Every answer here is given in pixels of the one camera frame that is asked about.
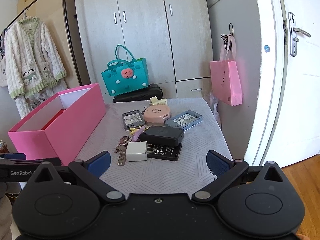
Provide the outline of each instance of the wooden floor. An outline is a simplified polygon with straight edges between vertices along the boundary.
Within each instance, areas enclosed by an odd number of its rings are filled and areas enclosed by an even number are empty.
[[[320,155],[282,168],[298,194],[306,210],[298,234],[311,240],[320,239]]]

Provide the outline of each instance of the triangular cutout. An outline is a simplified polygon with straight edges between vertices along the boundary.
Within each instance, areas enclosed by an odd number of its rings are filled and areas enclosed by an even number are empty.
[[[272,181],[278,181],[278,182],[282,182],[283,181],[283,179],[281,178],[281,176],[279,175],[279,173],[277,172],[277,170],[274,167],[270,167],[268,169],[264,179],[272,180]]]
[[[43,182],[53,180],[53,177],[50,174],[48,168],[43,168],[38,177],[35,179],[35,182]]]

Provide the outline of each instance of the white and green cardigan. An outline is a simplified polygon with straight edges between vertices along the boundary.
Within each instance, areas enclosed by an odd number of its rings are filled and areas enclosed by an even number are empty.
[[[48,27],[39,18],[25,18],[13,24],[5,34],[4,46],[12,99],[21,95],[29,98],[45,88],[53,88],[67,76]]]

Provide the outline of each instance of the black suitcase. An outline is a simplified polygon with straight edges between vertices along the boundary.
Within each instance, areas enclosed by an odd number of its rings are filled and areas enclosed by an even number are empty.
[[[132,91],[130,93],[115,96],[114,103],[118,102],[132,102],[150,100],[152,97],[163,99],[162,89],[157,84],[150,84],[147,88]]]

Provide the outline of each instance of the blue sticker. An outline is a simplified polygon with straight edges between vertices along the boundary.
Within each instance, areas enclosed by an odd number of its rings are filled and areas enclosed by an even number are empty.
[[[270,47],[268,45],[264,46],[264,51],[266,53],[270,52]]]

